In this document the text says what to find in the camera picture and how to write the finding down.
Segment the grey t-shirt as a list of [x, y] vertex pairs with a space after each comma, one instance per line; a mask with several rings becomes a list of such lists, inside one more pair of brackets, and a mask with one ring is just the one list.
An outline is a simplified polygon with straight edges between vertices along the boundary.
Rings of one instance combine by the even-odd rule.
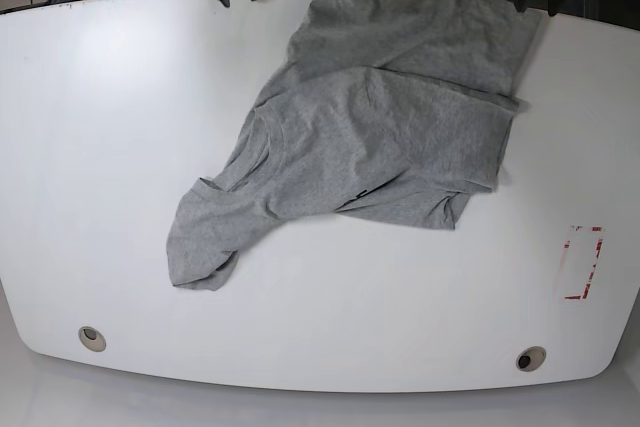
[[303, 217], [453, 229], [497, 187], [541, 23], [506, 0], [312, 0], [224, 169], [177, 207], [171, 284], [220, 289]]

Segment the red tape rectangle marking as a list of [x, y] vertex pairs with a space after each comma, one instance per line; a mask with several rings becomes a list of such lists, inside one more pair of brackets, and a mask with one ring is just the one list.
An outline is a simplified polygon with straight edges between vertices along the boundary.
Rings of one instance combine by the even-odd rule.
[[563, 245], [556, 293], [562, 300], [585, 300], [605, 237], [603, 227], [571, 226]]

